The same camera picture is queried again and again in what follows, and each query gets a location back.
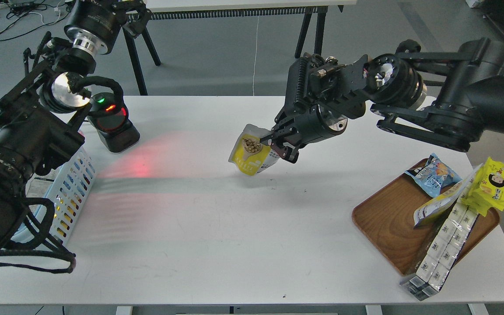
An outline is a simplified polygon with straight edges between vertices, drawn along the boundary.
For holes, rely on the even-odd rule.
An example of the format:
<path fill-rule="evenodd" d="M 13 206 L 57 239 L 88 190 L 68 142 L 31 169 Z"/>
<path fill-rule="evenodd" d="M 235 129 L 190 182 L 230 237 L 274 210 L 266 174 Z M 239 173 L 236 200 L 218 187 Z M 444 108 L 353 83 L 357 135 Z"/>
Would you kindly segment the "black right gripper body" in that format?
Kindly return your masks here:
<path fill-rule="evenodd" d="M 308 144 L 336 137 L 345 131 L 348 118 L 314 105 L 297 116 L 288 116 L 280 110 L 275 122 L 274 151 L 282 151 L 286 146 L 302 149 Z"/>

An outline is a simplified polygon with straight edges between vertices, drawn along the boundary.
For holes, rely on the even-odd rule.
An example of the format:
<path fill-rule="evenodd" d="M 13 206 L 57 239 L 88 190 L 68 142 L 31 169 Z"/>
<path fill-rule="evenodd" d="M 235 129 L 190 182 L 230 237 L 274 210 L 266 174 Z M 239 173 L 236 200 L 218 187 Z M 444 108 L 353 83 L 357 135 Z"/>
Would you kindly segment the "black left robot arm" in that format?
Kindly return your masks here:
<path fill-rule="evenodd" d="M 146 35 L 152 12 L 142 0 L 78 0 L 64 27 L 67 38 L 46 33 L 32 69 L 0 98 L 0 257 L 60 259 L 62 269 L 26 264 L 46 273 L 71 273 L 76 256 L 51 232 L 54 203 L 28 197 L 34 174 L 46 175 L 68 163 L 85 142 L 88 120 L 110 152 L 136 144 L 140 134 L 129 120 L 124 92 L 111 78 L 95 76 L 95 56 L 112 51 L 120 32 Z M 10 266 L 0 262 L 0 267 Z"/>

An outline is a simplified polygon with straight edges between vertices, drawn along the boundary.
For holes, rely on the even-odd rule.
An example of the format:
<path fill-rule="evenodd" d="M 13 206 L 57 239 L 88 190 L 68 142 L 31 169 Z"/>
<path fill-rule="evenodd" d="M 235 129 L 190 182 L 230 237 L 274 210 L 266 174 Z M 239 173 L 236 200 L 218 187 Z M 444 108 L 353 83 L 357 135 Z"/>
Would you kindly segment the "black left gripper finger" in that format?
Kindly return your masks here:
<path fill-rule="evenodd" d="M 128 18 L 128 12 L 136 12 L 135 20 Z M 148 21 L 151 19 L 152 11 L 146 7 L 144 0 L 122 0 L 121 1 L 121 24 L 123 30 L 127 31 L 132 38 L 137 38 L 145 30 Z"/>

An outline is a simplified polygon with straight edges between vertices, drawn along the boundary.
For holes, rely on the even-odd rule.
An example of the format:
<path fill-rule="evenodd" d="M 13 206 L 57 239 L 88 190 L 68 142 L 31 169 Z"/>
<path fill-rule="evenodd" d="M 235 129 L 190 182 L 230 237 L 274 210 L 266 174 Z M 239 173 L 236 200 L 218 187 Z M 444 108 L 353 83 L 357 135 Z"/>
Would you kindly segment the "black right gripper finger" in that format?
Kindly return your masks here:
<path fill-rule="evenodd" d="M 290 134 L 289 129 L 277 129 L 272 131 L 267 136 L 260 138 L 260 143 L 263 145 L 283 146 L 286 143 L 285 137 Z"/>
<path fill-rule="evenodd" d="M 299 149 L 301 148 L 300 142 L 297 145 L 292 145 L 288 142 L 271 142 L 270 147 L 281 159 L 292 164 L 298 161 Z"/>

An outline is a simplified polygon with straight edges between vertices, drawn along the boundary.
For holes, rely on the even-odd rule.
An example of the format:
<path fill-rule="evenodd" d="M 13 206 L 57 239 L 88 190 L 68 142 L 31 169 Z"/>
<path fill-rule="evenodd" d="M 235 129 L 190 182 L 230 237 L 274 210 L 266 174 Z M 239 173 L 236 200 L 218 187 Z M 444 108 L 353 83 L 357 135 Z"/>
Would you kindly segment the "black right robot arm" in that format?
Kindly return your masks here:
<path fill-rule="evenodd" d="M 504 134 L 504 42 L 480 38 L 457 52 L 422 52 L 406 40 L 393 54 L 352 64 L 306 53 L 290 66 L 284 106 L 260 142 L 296 163 L 300 149 L 362 117 L 367 101 L 381 130 L 467 152 L 484 131 Z"/>

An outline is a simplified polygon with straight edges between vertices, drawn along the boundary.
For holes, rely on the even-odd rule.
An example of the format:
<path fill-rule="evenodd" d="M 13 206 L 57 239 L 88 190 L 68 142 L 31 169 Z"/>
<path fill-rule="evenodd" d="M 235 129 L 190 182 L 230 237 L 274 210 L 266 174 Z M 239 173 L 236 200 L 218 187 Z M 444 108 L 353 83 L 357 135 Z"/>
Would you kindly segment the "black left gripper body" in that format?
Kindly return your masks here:
<path fill-rule="evenodd" d="M 64 31 L 73 48 L 90 55 L 109 54 L 121 24 L 113 10 L 115 0 L 78 0 L 74 4 Z"/>

